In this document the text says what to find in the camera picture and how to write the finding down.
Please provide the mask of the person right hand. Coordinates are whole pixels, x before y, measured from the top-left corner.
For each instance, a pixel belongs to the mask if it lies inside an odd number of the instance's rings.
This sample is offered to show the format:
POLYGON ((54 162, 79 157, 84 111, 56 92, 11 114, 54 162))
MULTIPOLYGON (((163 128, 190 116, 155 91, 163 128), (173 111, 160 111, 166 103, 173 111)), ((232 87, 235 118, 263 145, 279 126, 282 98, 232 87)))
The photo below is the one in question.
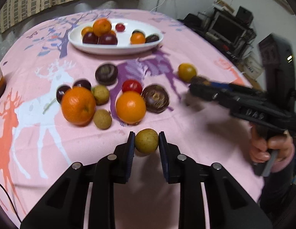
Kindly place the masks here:
POLYGON ((249 154, 254 163, 264 163, 271 158, 269 149, 278 150, 277 158, 272 166, 271 172, 277 173, 287 167, 293 160, 295 146, 290 134, 286 131, 284 135, 274 136, 266 141, 260 137, 254 123, 251 126, 251 139, 249 154))

